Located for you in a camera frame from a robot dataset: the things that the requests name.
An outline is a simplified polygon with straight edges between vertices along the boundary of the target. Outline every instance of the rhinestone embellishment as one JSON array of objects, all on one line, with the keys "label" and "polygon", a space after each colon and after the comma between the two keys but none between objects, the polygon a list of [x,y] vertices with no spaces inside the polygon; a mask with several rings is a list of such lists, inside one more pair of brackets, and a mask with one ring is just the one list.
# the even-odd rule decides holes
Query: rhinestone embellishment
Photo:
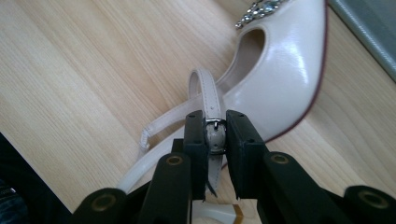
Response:
[{"label": "rhinestone embellishment", "polygon": [[242,19],[236,23],[236,29],[244,27],[244,25],[251,21],[273,14],[279,8],[280,4],[285,1],[286,0],[258,0],[257,2],[254,2]]}]

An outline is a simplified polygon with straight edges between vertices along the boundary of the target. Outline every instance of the wooden surface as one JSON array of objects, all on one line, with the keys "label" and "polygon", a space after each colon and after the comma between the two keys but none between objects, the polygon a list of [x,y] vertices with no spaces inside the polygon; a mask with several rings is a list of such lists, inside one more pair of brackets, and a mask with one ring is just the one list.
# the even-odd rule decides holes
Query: wooden surface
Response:
[{"label": "wooden surface", "polygon": [[[0,132],[73,211],[117,185],[142,128],[186,100],[192,68],[222,75],[247,6],[0,0]],[[396,84],[331,10],[328,35],[315,105],[268,147],[337,194],[363,184],[396,197]],[[209,201],[238,203],[227,172]],[[257,222],[254,201],[239,203],[244,222]]]}]

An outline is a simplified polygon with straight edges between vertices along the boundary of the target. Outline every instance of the shoe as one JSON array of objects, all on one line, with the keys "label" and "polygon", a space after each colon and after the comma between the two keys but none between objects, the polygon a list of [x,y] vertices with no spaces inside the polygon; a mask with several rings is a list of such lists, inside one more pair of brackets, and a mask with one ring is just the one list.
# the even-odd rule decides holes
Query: shoe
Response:
[{"label": "shoe", "polygon": [[[327,28],[325,1],[281,2],[274,14],[243,28],[233,62],[215,87],[220,116],[225,116],[228,109],[246,114],[265,142],[289,131],[303,119],[318,93],[323,72]],[[149,147],[149,137],[184,119],[190,112],[203,109],[202,98],[200,94],[193,94],[187,102],[150,123],[142,132],[142,151]],[[118,188],[129,192],[161,156],[170,152],[173,139],[183,138],[183,130],[172,133],[147,152]]]}]

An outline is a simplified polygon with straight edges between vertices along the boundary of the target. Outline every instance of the shoe strap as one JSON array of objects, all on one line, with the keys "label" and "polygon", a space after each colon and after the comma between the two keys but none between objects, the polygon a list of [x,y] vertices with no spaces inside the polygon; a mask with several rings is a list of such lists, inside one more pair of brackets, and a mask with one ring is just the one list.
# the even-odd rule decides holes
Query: shoe strap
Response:
[{"label": "shoe strap", "polygon": [[[167,111],[143,129],[139,144],[139,158],[149,150],[149,138],[151,136],[159,133],[170,125],[185,119],[190,112],[196,110],[203,110],[206,120],[221,118],[221,109],[216,83],[210,72],[205,69],[195,69],[191,72],[189,78],[189,100]],[[222,159],[222,155],[209,157],[208,186],[213,193],[214,191],[212,189],[216,189],[219,182]]]}]

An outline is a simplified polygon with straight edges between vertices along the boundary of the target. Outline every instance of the metal buckle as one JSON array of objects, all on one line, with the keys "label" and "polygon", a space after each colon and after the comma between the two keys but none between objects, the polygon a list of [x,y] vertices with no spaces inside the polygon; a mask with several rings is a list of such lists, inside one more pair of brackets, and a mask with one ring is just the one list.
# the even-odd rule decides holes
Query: metal buckle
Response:
[{"label": "metal buckle", "polygon": [[206,141],[210,148],[210,155],[219,156],[224,155],[225,149],[225,134],[226,134],[226,120],[225,119],[207,119],[206,120]]}]

